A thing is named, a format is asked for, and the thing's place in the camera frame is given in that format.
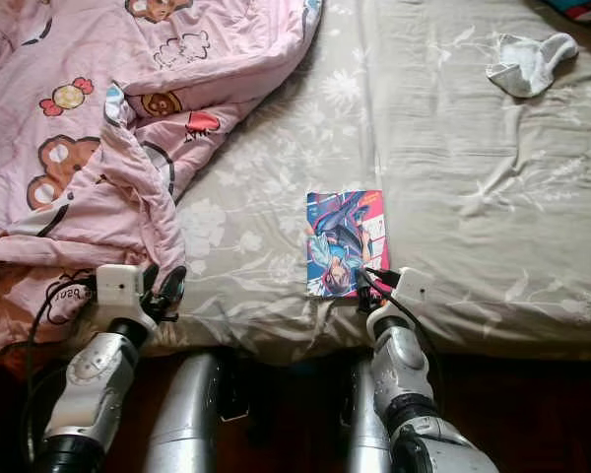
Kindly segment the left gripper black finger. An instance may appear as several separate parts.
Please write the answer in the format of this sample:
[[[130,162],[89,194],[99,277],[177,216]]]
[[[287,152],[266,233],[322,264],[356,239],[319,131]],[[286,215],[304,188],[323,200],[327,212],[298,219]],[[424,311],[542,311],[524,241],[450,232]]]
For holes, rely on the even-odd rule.
[[[187,267],[177,266],[169,270],[158,287],[158,306],[162,309],[176,307],[181,303],[184,294],[184,280]]]

